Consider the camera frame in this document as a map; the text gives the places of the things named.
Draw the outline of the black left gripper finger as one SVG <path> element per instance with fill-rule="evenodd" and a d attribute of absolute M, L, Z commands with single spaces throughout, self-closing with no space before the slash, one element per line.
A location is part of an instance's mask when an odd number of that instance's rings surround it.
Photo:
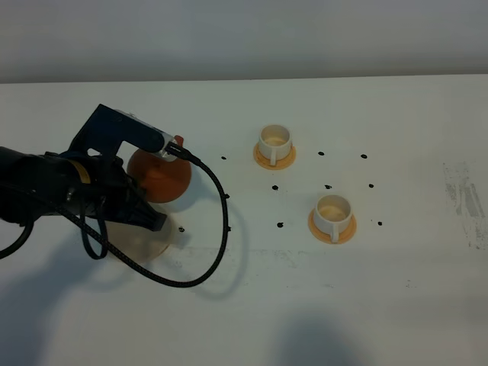
<path fill-rule="evenodd" d="M 167 215 L 155 210 L 137 191 L 131 191 L 125 206 L 125 223 L 152 232 L 160 231 Z"/>

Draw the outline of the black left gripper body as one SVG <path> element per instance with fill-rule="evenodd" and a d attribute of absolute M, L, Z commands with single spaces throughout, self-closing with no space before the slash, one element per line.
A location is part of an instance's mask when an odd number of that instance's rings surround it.
<path fill-rule="evenodd" d="M 34 190 L 44 199 L 91 218 L 140 225 L 140 196 L 119 163 L 106 168 L 95 157 L 66 159 L 55 154 L 34 156 Z"/>

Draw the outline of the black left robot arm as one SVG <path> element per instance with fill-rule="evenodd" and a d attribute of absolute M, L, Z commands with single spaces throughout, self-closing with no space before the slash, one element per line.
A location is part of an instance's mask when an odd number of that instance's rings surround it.
<path fill-rule="evenodd" d="M 167 216 L 144 199 L 122 159 L 81 152 L 25 154 L 1 149 L 1 217 L 23 223 L 56 215 L 56 208 L 78 216 L 161 230 Z"/>

